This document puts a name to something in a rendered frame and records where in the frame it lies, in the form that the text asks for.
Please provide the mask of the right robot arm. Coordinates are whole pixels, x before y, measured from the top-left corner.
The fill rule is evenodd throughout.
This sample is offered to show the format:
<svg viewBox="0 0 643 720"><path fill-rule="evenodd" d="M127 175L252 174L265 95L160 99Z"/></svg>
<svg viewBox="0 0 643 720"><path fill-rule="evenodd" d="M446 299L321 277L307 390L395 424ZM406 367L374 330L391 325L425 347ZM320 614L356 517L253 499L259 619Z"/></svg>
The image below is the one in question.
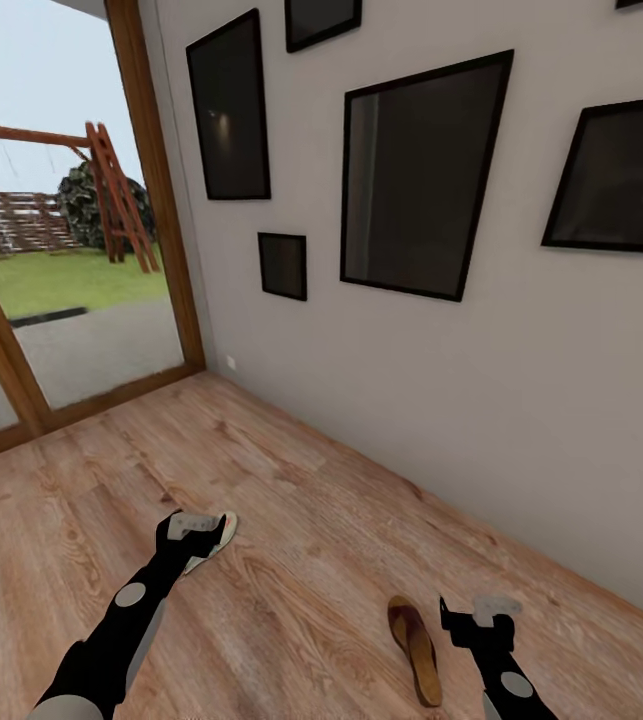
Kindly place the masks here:
<svg viewBox="0 0 643 720"><path fill-rule="evenodd" d="M513 621L523 603L514 597L474 595L475 613L450 613L440 597L441 624L454 647L470 648L486 690L486 720L558 720L542 703L536 689L510 654L514 651Z"/></svg>

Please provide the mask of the gym shoe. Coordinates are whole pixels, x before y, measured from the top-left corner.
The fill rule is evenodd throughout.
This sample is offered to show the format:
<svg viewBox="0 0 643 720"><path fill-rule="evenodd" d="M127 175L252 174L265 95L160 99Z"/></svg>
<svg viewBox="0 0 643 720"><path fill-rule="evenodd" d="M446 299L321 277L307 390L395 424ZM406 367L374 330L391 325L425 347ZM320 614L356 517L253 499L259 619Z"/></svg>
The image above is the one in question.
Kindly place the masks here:
<svg viewBox="0 0 643 720"><path fill-rule="evenodd" d="M226 525L224 527L224 532L222 534L222 539L220 541L220 545L214 545L213 549L211 550L211 555L215 555L218 553L221 549L223 549L227 543L230 542L232 539L232 535L236 532L236 525L238 524L238 516L233 511L228 511L226 514ZM182 577L186 577L186 574L192 571L195 567L198 567L200 563L204 558L202 557L192 557L190 561L188 561L186 565L186 570L182 573Z"/></svg>

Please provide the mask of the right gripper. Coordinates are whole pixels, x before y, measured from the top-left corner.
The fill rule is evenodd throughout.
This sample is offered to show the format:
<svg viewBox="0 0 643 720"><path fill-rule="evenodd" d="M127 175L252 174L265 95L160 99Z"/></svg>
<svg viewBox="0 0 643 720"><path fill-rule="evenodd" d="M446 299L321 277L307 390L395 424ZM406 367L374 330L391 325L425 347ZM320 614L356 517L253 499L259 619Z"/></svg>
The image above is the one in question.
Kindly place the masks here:
<svg viewBox="0 0 643 720"><path fill-rule="evenodd" d="M478 627L471 614L456 613L456 611L450 613L443 597L440 597L440 605L442 629L450 631L454 647L470 648L475 662L479 650L485 644L499 644L508 653L514 651L513 621L509 616L493 615L494 627Z"/></svg>

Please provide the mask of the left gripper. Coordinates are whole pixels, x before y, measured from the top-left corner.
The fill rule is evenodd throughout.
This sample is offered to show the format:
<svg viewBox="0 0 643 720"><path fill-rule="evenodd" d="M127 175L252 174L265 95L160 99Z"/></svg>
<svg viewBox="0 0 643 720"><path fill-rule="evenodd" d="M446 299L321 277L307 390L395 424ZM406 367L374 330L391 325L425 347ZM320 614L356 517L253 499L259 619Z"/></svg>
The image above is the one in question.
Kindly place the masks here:
<svg viewBox="0 0 643 720"><path fill-rule="evenodd" d="M224 527L226 525L226 515L221 514L219 528L212 531L190 531L181 541L170 540L167 538L169 525L163 523L158 525L156 530L156 554L153 556L165 556L176 562L179 572L186 568L188 561L192 557L208 558L211 556L211 550L214 545L220 545ZM151 560L153 560L153 558Z"/></svg>

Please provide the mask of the sandal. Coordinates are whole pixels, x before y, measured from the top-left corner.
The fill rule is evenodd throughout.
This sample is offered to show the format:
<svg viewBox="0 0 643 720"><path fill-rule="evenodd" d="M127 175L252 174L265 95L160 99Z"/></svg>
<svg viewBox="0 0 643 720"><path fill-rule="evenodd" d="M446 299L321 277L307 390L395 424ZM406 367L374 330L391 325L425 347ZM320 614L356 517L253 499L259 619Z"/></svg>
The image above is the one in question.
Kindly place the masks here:
<svg viewBox="0 0 643 720"><path fill-rule="evenodd" d="M388 621L392 637L408 656L414 673L414 687L422 707L434 709L442 705L443 695L436 665L436 650L429 640L426 627L406 597L394 595L388 605Z"/></svg>

